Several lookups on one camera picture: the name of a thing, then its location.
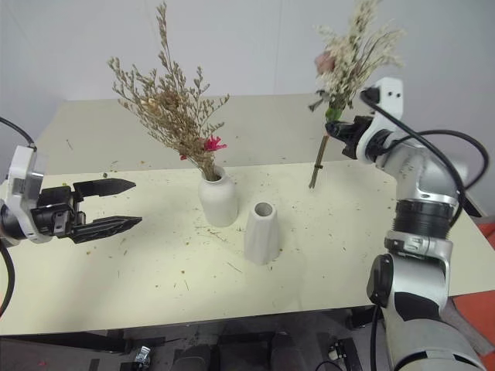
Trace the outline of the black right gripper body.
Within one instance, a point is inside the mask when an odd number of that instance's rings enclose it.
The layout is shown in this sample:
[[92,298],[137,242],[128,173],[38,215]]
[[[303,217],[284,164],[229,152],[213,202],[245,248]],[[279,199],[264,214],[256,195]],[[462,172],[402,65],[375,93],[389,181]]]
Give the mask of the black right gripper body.
[[341,139],[345,144],[342,154],[351,159],[357,159],[357,146],[364,132],[370,127],[373,117],[356,116],[352,124],[341,127]]

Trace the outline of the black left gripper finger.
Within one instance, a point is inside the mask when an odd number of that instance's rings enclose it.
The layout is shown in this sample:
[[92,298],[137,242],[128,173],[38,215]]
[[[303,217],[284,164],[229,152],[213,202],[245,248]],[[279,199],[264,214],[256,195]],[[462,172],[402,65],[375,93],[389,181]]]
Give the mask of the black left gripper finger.
[[75,226],[71,231],[71,240],[74,243],[85,243],[112,237],[130,230],[141,221],[142,218],[138,216],[109,216],[97,219],[92,223]]
[[85,182],[75,182],[74,191],[81,197],[113,196],[136,187],[134,182],[125,179],[98,179]]

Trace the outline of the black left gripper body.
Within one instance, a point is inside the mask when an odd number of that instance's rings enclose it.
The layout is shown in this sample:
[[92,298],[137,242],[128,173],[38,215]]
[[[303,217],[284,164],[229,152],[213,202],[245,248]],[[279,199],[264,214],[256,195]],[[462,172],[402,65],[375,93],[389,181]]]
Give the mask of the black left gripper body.
[[80,211],[83,196],[68,185],[43,189],[36,208],[31,210],[38,231],[50,237],[69,237],[77,226],[86,223],[86,214]]

